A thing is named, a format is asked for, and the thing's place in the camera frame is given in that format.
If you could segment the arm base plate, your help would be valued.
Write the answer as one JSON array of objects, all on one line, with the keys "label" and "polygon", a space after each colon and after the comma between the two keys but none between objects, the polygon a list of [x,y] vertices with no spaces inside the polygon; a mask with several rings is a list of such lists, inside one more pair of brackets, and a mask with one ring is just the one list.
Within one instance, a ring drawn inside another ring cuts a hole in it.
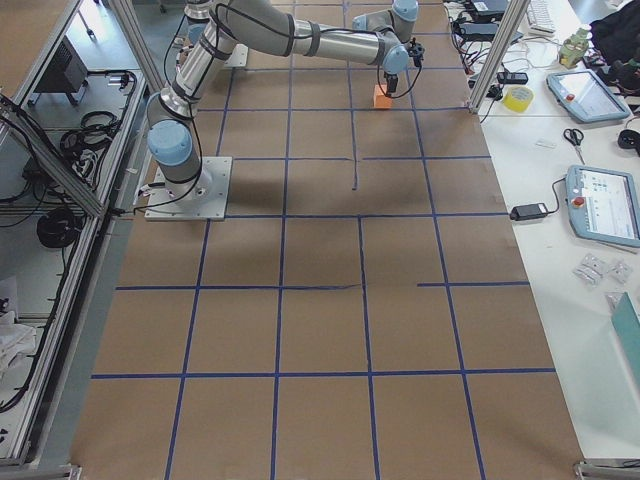
[{"label": "arm base plate", "polygon": [[225,219],[233,160],[231,157],[205,156],[196,186],[193,182],[175,184],[165,179],[157,167],[155,182],[164,186],[152,189],[150,207],[145,209],[148,221],[189,221]]},{"label": "arm base plate", "polygon": [[225,61],[225,69],[245,68],[248,62],[249,48],[244,44],[237,44],[230,57]]}]

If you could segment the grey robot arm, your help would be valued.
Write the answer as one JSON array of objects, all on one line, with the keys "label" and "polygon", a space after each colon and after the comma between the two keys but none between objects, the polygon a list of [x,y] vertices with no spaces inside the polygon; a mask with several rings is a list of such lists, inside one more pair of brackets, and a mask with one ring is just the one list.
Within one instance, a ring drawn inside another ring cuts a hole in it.
[{"label": "grey robot arm", "polygon": [[164,176],[167,204],[186,204],[206,194],[211,180],[195,125],[197,106],[237,46],[276,57],[373,65],[385,79],[386,96],[394,97],[398,75],[423,62],[424,48],[413,35],[418,10],[415,1],[395,1],[345,28],[297,19],[268,1],[188,2],[185,15],[195,24],[196,40],[172,82],[147,105],[147,145]]}]

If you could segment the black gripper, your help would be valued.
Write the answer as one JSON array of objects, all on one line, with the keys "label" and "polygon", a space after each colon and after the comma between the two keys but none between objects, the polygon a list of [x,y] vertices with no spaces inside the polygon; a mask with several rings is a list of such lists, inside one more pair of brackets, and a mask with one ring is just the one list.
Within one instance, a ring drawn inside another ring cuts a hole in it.
[{"label": "black gripper", "polygon": [[384,86],[386,91],[386,96],[387,97],[393,97],[396,93],[396,89],[397,89],[397,85],[398,85],[398,75],[397,74],[391,74],[388,72],[384,72]]}]

